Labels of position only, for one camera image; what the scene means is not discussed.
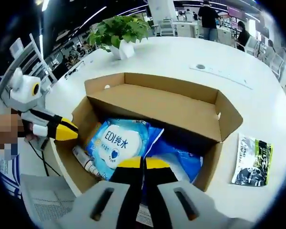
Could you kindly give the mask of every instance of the white round table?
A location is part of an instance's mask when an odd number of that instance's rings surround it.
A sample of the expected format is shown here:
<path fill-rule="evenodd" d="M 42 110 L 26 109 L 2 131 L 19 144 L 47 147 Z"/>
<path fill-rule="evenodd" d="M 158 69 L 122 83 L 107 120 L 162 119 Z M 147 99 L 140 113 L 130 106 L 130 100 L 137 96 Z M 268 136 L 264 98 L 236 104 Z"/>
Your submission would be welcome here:
<path fill-rule="evenodd" d="M 174 77 L 219 89 L 244 122 L 224 141 L 206 193 L 214 199 L 216 208 L 227 216 L 256 221 L 272 203 L 286 177 L 286 96 L 272 71 L 247 53 L 202 39 L 153 37 L 136 43 L 135 53 L 134 57 L 121 61 L 106 51 L 94 51 L 84 58 L 85 65 L 78 72 L 67 80 L 62 77 L 53 86 L 46 96 L 46 108 L 71 119 L 72 111 L 85 96 L 85 80 L 122 72 Z M 245 79 L 252 90 L 223 77 L 190 69 L 197 63 L 226 69 L 234 78 Z M 270 179 L 265 187 L 231 184 L 239 132 L 274 145 Z M 75 195 L 80 195 L 59 160 L 53 140 L 51 144 L 66 181 Z"/>

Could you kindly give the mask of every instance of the blue water pack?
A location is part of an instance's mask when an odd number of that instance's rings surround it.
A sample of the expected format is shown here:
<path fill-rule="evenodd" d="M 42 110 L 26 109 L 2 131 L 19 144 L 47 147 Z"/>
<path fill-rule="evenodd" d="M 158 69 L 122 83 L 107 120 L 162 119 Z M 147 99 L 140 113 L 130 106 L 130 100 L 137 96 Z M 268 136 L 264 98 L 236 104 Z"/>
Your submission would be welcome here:
<path fill-rule="evenodd" d="M 146 156 L 155 156 L 166 161 L 170 164 L 171 170 L 174 173 L 177 171 L 178 174 L 175 173 L 175 175 L 181 177 L 177 177 L 178 180 L 188 180 L 191 183 L 196 178 L 202 166 L 202 157 L 186 152 L 178 146 L 173 146 L 166 142 L 162 137 L 155 142 Z M 179 166 L 182 167 L 188 178 L 184 178 L 182 174 L 183 171 L 180 171 L 181 169 L 178 168 Z"/>
<path fill-rule="evenodd" d="M 143 120 L 108 119 L 86 150 L 101 176 L 109 180 L 123 160 L 145 156 L 162 132 Z"/>

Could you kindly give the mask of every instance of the open cardboard box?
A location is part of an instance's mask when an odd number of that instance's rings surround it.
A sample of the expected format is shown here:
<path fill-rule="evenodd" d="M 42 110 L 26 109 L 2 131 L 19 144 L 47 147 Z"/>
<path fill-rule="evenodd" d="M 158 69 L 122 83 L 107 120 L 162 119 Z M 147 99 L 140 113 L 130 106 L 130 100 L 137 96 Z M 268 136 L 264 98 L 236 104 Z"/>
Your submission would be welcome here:
<path fill-rule="evenodd" d="M 230 101 L 217 89 L 188 81 L 139 73 L 118 73 L 85 82 L 87 96 L 73 111 L 73 123 L 79 138 L 55 141 L 57 152 L 71 179 L 81 192 L 96 182 L 72 154 L 83 148 L 107 117 L 143 119 L 164 126 L 165 132 L 193 147 L 204 147 L 203 166 L 194 185 L 206 191 L 221 153 L 222 142 L 235 131 L 243 119 Z"/>

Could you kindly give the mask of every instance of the robot eye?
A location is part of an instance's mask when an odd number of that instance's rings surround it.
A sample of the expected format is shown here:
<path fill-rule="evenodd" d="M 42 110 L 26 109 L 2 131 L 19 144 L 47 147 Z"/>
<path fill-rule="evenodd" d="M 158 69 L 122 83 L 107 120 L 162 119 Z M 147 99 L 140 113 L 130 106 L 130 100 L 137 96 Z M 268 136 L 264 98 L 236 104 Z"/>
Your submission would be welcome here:
<path fill-rule="evenodd" d="M 32 95 L 36 95 L 38 91 L 39 91 L 39 84 L 37 83 L 33 86 Z"/>

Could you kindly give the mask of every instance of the green plant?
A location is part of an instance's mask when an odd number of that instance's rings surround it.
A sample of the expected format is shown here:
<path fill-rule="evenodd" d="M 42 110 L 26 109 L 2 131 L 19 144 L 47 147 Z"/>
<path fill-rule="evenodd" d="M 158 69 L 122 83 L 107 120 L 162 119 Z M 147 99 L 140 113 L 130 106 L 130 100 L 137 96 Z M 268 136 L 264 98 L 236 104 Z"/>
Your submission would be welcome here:
<path fill-rule="evenodd" d="M 97 26 L 96 33 L 91 32 L 89 43 L 97 44 L 102 49 L 110 52 L 107 46 L 120 47 L 121 40 L 133 42 L 141 40 L 148 35 L 150 26 L 147 22 L 133 16 L 114 16 L 105 19 Z"/>

